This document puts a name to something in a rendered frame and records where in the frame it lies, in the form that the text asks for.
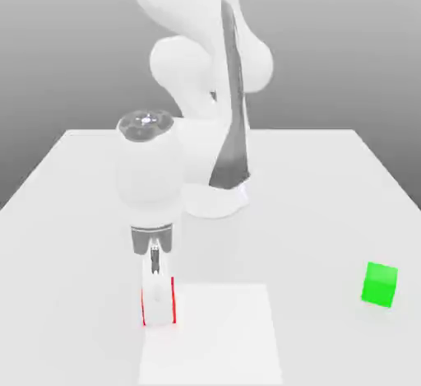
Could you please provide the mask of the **small green cube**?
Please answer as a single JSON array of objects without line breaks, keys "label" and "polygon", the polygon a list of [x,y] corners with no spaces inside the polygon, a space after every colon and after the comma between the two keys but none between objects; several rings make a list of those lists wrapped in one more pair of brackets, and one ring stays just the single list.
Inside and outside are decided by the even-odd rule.
[{"label": "small green cube", "polygon": [[390,308],[396,293],[397,276],[396,267],[368,262],[361,300]]}]

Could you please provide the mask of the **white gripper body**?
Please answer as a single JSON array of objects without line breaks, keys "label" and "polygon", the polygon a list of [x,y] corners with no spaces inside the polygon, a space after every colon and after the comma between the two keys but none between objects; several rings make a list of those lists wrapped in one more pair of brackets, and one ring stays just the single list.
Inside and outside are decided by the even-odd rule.
[{"label": "white gripper body", "polygon": [[143,315],[146,326],[173,323],[173,273],[169,260],[160,255],[159,270],[152,272],[152,260],[142,261]]}]

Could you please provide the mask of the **small red cube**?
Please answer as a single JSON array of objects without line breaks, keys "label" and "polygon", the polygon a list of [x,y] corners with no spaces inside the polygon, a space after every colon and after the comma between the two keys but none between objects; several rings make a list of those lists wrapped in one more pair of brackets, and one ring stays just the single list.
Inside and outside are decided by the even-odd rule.
[{"label": "small red cube", "polygon": [[161,327],[177,321],[173,277],[153,275],[144,279],[141,288],[143,325]]}]

